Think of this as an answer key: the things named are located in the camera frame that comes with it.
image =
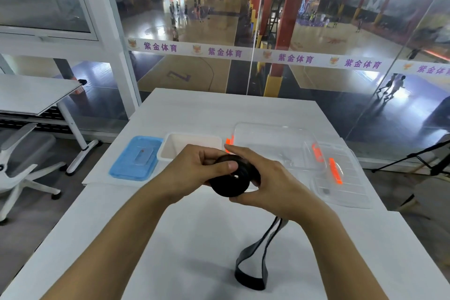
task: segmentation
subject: person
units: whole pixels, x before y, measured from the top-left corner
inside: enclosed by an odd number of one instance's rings
[[[335,20],[334,20],[334,24],[333,24],[333,27],[335,28],[337,25],[338,25],[338,23],[341,21],[341,18],[340,17],[337,17]]]
[[[173,41],[179,41],[179,39],[178,39],[178,31],[176,29],[176,26],[173,27],[172,37],[173,37],[172,38]]]
[[[378,94],[379,92],[381,92],[384,88],[386,88],[386,91],[383,93],[383,95],[384,95],[384,94],[387,94],[387,91],[389,90],[390,87],[392,87],[392,84],[394,83],[394,80],[395,80],[396,78],[397,78],[397,74],[396,74],[396,73],[393,73],[392,76],[391,76],[391,79],[390,79],[389,81],[387,81],[387,83],[386,83],[386,85],[385,85],[384,87],[379,88],[379,90],[377,91],[377,94]]]
[[[411,52],[408,55],[408,60],[413,60],[414,58],[416,58],[417,54],[420,52],[420,49],[413,49],[411,50]]]
[[[172,26],[175,26],[176,20],[175,20],[175,15],[173,13],[170,16],[170,20],[172,22]]]
[[[314,250],[328,299],[388,300],[339,217],[328,205],[279,162],[245,147],[226,145],[225,148],[247,159],[261,174],[258,190],[245,192],[230,201],[262,208],[300,225]],[[233,173],[238,168],[235,161],[211,165],[226,154],[214,148],[187,145],[160,174],[136,191],[41,300],[121,299],[166,209],[189,197],[207,180]]]
[[[361,25],[363,24],[363,19],[360,18],[358,21],[358,29],[356,30],[356,32],[360,32],[361,31]]]
[[[403,75],[400,79],[397,79],[397,80],[394,81],[394,86],[392,87],[391,92],[388,95],[386,95],[386,97],[384,98],[385,101],[391,100],[391,99],[394,98],[394,94],[396,92],[398,92],[398,90],[400,88],[403,87],[403,83],[404,83],[405,78],[406,78],[406,76]]]
[[[205,11],[203,10],[203,7],[200,6],[200,23],[202,21],[204,21],[203,20],[204,17],[205,17]]]

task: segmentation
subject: glass wall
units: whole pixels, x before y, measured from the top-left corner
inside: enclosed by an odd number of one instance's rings
[[[3,57],[17,75],[87,80],[86,85],[64,99],[80,129],[119,133],[127,124],[128,117],[108,63],[31,56]]]
[[[447,0],[116,1],[142,98],[313,100],[358,156],[403,156],[448,130]]]

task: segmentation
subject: transparent lid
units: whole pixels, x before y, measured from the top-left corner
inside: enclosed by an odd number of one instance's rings
[[[345,145],[318,143],[306,129],[237,123],[231,143],[279,161],[323,201],[370,209],[362,169]]]
[[[306,129],[240,122],[234,127],[234,145],[279,161],[287,169],[322,171],[326,169],[319,144]]]

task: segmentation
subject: black strap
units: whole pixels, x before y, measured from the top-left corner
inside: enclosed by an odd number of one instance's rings
[[[242,261],[250,258],[256,252],[256,250],[259,248],[259,246],[262,244],[262,242],[266,239],[267,235],[270,233],[270,231],[275,227],[275,225],[278,222],[279,222],[279,224],[278,224],[277,229],[272,234],[270,234],[269,239],[267,240],[266,246],[264,247],[264,254],[262,255],[262,261],[261,261],[262,278],[253,277],[253,276],[245,274],[242,270],[239,269],[239,264]],[[268,248],[270,242],[272,242],[275,235],[281,229],[283,229],[288,222],[289,221],[286,219],[282,219],[280,217],[275,217],[274,222],[272,223],[270,228],[264,233],[262,238],[260,240],[258,240],[257,242],[253,243],[251,246],[248,246],[247,248],[242,250],[242,252],[239,254],[239,257],[236,260],[236,269],[234,270],[234,277],[236,278],[236,280],[238,280],[238,282],[241,285],[251,288],[251,289],[254,289],[255,291],[263,291],[266,289],[267,277],[269,276],[269,273],[267,272],[267,267],[266,267],[267,248]]]

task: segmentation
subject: hand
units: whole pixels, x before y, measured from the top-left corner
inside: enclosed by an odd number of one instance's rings
[[[230,174],[237,170],[238,163],[224,161],[214,164],[217,158],[226,155],[222,150],[196,145],[186,145],[174,160],[150,183],[155,183],[170,203],[175,203],[198,189],[211,178]]]
[[[247,159],[261,175],[258,190],[230,198],[232,202],[256,206],[272,212],[275,216],[300,221],[299,224],[313,219],[317,210],[328,208],[278,161],[266,159],[246,147],[225,145],[225,148]]]

